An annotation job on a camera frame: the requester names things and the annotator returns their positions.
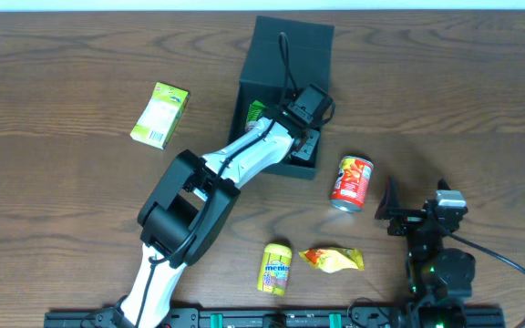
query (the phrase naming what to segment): wooden surface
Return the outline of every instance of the wooden surface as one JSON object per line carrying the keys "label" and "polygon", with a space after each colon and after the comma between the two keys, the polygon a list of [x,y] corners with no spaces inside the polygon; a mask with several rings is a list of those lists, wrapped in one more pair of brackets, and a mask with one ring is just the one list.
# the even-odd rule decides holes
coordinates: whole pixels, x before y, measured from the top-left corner
{"label": "wooden surface", "polygon": [[[373,220],[386,175],[418,208],[445,177],[469,215],[459,235],[525,266],[525,12],[267,15],[335,25],[332,96],[315,181],[261,174],[173,298],[204,307],[347,306],[406,290],[405,241]],[[137,213],[172,158],[224,146],[256,14],[0,14],[0,327],[98,308],[139,268]],[[166,151],[129,137],[156,81],[191,99]],[[365,211],[329,205],[337,163],[375,162]],[[256,291],[263,246],[340,244],[364,272],[298,258],[284,297]],[[525,315],[525,277],[477,258],[470,303]]]}

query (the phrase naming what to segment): black box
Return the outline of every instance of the black box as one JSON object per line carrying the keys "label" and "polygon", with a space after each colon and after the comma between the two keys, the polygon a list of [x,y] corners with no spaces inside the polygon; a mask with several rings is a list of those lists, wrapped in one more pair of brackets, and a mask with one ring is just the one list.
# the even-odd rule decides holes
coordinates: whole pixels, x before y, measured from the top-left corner
{"label": "black box", "polygon": [[[324,91],[329,91],[334,27],[258,16],[251,48],[239,79],[229,143],[245,133],[248,108],[254,100],[259,100],[266,106],[279,101],[284,79],[284,64],[279,51],[281,32],[289,38],[290,68],[297,86],[304,88],[315,83]],[[289,162],[274,164],[264,172],[313,179],[320,140],[317,141],[310,160],[293,157]]]}

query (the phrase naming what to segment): white background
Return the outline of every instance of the white background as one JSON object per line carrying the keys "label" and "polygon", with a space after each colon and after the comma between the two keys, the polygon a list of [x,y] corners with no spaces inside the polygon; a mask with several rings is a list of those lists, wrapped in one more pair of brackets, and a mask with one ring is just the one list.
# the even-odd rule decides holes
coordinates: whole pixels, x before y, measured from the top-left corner
{"label": "white background", "polygon": [[524,0],[0,0],[0,11],[525,9]]}

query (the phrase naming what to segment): green and yellow box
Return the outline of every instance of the green and yellow box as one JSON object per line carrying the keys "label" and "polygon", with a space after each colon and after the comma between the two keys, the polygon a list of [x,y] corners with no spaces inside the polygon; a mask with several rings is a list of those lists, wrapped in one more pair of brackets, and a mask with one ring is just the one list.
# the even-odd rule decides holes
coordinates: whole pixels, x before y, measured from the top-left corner
{"label": "green and yellow box", "polygon": [[158,82],[143,115],[131,131],[131,137],[164,149],[180,122],[188,98],[188,91]]}

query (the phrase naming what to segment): yellow mentos container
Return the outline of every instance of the yellow mentos container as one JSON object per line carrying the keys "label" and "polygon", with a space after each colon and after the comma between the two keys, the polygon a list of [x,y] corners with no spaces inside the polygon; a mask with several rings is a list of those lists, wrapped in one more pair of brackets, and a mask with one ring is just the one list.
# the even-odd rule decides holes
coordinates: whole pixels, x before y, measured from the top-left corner
{"label": "yellow mentos container", "polygon": [[270,243],[264,248],[258,290],[284,295],[293,253],[286,246]]}

